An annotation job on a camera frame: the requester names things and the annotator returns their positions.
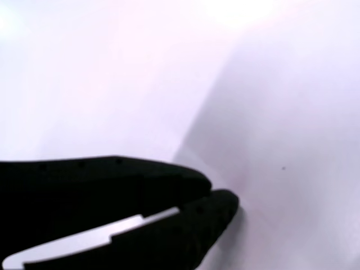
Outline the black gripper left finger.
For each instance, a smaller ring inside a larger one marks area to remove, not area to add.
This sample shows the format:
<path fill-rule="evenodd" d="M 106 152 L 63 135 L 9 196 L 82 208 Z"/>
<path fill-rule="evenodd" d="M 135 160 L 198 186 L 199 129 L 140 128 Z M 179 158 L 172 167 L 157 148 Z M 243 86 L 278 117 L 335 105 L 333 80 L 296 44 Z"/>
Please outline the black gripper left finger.
<path fill-rule="evenodd" d="M 1 259 L 135 215 L 208 197 L 193 169 L 129 159 L 1 162 Z"/>

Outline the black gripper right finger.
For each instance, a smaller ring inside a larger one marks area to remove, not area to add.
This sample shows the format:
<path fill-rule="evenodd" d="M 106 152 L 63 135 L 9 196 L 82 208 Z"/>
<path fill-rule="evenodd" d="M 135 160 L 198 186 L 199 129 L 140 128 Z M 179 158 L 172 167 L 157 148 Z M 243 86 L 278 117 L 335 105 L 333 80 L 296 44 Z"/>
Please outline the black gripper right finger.
<path fill-rule="evenodd" d="M 215 190 L 178 214 L 113 235 L 107 245 L 25 269 L 196 269 L 238 209 L 237 195 Z"/>

